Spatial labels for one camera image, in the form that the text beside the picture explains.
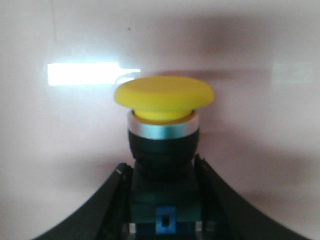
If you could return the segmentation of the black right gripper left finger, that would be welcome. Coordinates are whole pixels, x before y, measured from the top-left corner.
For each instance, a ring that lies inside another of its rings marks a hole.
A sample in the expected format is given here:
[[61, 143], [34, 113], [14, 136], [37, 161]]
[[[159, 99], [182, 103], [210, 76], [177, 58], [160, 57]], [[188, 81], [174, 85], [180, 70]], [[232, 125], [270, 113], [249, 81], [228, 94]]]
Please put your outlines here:
[[120, 163], [75, 212], [36, 240], [125, 240], [133, 168]]

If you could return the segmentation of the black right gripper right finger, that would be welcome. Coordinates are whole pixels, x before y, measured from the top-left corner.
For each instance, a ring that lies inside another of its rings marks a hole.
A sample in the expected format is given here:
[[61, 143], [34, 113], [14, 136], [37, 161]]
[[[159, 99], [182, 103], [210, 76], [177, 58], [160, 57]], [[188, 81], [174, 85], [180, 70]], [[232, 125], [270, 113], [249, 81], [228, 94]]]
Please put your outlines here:
[[295, 233], [253, 207], [199, 154], [194, 160], [202, 209], [202, 240], [294, 240]]

